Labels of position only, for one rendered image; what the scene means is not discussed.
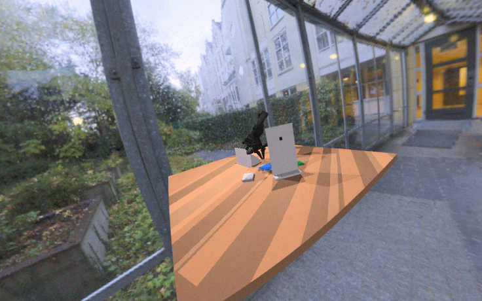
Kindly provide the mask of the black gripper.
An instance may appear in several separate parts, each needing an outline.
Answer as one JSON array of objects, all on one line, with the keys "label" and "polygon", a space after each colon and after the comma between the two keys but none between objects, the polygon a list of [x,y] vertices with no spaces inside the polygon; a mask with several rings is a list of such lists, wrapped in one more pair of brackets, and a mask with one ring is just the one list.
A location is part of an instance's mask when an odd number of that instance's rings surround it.
[{"label": "black gripper", "polygon": [[[256,139],[252,140],[252,143],[257,143],[259,140],[260,140],[260,138],[256,138]],[[247,150],[246,153],[247,153],[247,154],[252,154],[252,153],[254,152],[254,153],[258,154],[261,159],[262,159],[262,156],[261,156],[261,153],[262,153],[263,159],[265,159],[265,150],[266,150],[265,147],[267,147],[268,144],[265,143],[264,145],[260,145],[260,146],[261,146],[261,147],[256,148],[256,149],[254,149],[254,150],[253,150],[253,149]],[[259,149],[261,149],[261,153],[260,153]],[[263,160],[263,159],[262,159],[262,160]]]}]

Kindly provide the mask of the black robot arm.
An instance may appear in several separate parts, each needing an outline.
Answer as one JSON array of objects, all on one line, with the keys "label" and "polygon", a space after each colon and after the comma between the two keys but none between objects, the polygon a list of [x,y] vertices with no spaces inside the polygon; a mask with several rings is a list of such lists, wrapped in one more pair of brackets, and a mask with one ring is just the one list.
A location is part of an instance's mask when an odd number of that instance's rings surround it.
[{"label": "black robot arm", "polygon": [[243,145],[241,147],[241,149],[246,149],[248,150],[249,147],[252,147],[253,150],[256,149],[256,148],[259,148],[261,147],[260,145],[262,145],[261,141],[259,140],[257,143],[252,143],[252,140],[256,139],[256,138],[259,138],[259,136],[264,132],[264,121],[265,119],[267,118],[268,116],[268,113],[263,111],[263,110],[260,110],[258,112],[258,115],[257,115],[257,121],[256,123],[253,125],[253,128],[251,130],[251,132],[245,136],[244,140],[243,140]]}]

